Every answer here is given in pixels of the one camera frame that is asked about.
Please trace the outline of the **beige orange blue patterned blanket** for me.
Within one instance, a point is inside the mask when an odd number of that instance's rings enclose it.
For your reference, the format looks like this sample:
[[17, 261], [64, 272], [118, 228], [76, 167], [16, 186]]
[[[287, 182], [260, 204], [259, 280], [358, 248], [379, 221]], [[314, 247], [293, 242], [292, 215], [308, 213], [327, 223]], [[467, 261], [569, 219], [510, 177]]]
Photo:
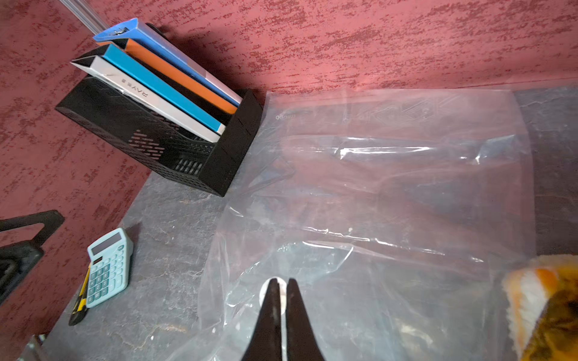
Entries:
[[538, 269], [547, 302], [522, 360], [577, 359], [577, 266]]

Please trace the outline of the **orange white checkered blanket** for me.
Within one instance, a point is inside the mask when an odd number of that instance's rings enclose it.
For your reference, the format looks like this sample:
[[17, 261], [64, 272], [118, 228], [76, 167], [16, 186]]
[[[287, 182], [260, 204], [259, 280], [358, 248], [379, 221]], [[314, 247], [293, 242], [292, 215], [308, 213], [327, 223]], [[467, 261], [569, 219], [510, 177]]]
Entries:
[[521, 269], [510, 272], [502, 281], [509, 307], [507, 318], [513, 350], [519, 360], [528, 345], [532, 332], [543, 311], [547, 298], [537, 277], [538, 269], [555, 269], [559, 266], [576, 265], [576, 255], [540, 256]]

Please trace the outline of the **clear plastic vacuum bag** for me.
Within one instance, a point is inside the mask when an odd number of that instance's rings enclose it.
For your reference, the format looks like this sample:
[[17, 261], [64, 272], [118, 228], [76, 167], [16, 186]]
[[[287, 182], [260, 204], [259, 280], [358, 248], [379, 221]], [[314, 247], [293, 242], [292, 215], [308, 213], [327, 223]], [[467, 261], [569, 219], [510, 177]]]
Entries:
[[240, 359], [281, 278], [327, 360], [514, 360], [501, 281], [534, 249], [510, 91], [269, 93], [169, 358]]

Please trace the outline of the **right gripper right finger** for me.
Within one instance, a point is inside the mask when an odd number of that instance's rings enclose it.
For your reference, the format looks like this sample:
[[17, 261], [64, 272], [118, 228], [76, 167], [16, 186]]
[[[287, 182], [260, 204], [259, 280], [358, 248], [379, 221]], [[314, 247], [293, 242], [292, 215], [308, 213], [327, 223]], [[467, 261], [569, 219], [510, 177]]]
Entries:
[[285, 312], [288, 361], [325, 361], [315, 339], [303, 298], [295, 279], [287, 283]]

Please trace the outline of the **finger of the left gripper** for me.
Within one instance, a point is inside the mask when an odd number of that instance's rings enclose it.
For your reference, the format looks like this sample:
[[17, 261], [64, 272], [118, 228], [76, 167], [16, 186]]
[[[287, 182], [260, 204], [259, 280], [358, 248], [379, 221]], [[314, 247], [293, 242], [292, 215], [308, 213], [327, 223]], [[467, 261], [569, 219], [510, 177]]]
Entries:
[[1, 247], [1, 304], [18, 288], [45, 255], [42, 245], [63, 225], [64, 221], [64, 216], [57, 210], [1, 220], [1, 233], [42, 225], [42, 228], [30, 240]]

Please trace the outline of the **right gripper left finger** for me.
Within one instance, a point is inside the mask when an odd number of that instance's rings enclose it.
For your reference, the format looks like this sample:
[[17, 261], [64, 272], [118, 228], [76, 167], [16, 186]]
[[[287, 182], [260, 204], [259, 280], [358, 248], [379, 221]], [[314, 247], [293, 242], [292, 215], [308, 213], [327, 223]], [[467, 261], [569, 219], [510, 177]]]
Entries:
[[269, 281], [253, 336], [242, 361], [282, 361], [281, 297], [276, 278]]

